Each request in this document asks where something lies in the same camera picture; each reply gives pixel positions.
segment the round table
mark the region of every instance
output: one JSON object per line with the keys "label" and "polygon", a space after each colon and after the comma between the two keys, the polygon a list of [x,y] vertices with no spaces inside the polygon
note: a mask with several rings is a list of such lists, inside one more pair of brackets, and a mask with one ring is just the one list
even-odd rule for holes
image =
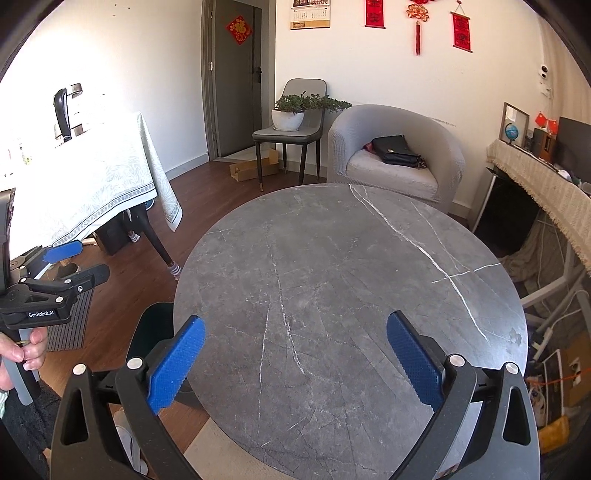
{"label": "round table", "polygon": [[174,321],[204,318],[189,381],[251,455],[297,479],[387,479],[433,414],[388,343],[394,310],[474,366],[525,368],[524,313],[490,250],[418,200],[363,186],[290,188],[226,215],[184,266]]}

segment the black handbag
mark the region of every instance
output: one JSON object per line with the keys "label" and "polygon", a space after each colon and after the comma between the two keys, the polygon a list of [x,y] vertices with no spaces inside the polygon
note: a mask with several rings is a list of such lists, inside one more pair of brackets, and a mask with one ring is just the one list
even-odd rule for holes
{"label": "black handbag", "polygon": [[421,155],[413,152],[406,143],[404,135],[378,137],[372,140],[374,153],[388,165],[417,167],[421,163]]}

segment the gray chair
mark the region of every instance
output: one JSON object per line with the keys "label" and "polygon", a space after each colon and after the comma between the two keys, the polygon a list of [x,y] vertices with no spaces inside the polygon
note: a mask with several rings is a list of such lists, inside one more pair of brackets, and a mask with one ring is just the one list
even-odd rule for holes
{"label": "gray chair", "polygon": [[[300,95],[303,92],[306,95],[318,94],[326,95],[326,82],[317,79],[291,79],[283,89],[283,95]],[[259,177],[259,187],[262,189],[262,163],[261,163],[261,143],[280,143],[283,144],[283,172],[287,173],[287,144],[301,145],[300,161],[300,181],[299,185],[304,183],[304,169],[306,167],[306,152],[308,145],[316,142],[316,177],[320,180],[320,139],[322,137],[322,128],[324,126],[324,110],[307,110],[304,114],[304,121],[296,132],[285,132],[275,130],[272,126],[257,130],[252,134],[256,147],[256,166]]]}
{"label": "gray chair", "polygon": [[[363,150],[376,137],[404,135],[421,155],[422,170],[386,165]],[[385,105],[356,105],[345,110],[329,131],[328,183],[378,187],[416,198],[447,213],[466,163],[458,140],[434,120]]]}

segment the white wall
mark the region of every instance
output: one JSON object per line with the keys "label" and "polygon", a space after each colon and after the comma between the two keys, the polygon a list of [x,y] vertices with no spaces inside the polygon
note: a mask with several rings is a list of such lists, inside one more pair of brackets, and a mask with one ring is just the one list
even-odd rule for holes
{"label": "white wall", "polygon": [[199,0],[66,0],[0,83],[0,137],[54,145],[53,95],[81,83],[89,121],[141,111],[166,171],[207,161]]}
{"label": "white wall", "polygon": [[[364,27],[365,2],[331,3],[331,27],[313,30],[291,31],[290,3],[277,6],[276,95],[290,78],[322,78],[340,100],[398,106],[442,121],[462,144],[467,166],[456,201],[470,206],[486,147],[499,135],[504,102],[532,120],[546,105],[539,88],[543,54],[537,14],[523,0],[465,1],[470,54],[452,47],[450,9],[456,3],[430,2],[417,57],[409,2],[384,2],[385,30]],[[314,155],[308,158],[314,161]]]}

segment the table with tablecloth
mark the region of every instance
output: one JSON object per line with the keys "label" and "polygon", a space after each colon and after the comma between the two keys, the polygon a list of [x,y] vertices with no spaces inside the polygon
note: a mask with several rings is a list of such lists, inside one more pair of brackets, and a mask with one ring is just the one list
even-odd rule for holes
{"label": "table with tablecloth", "polygon": [[175,231],[183,210],[141,113],[122,115],[20,168],[11,258],[37,245],[83,239],[117,214],[158,196]]}

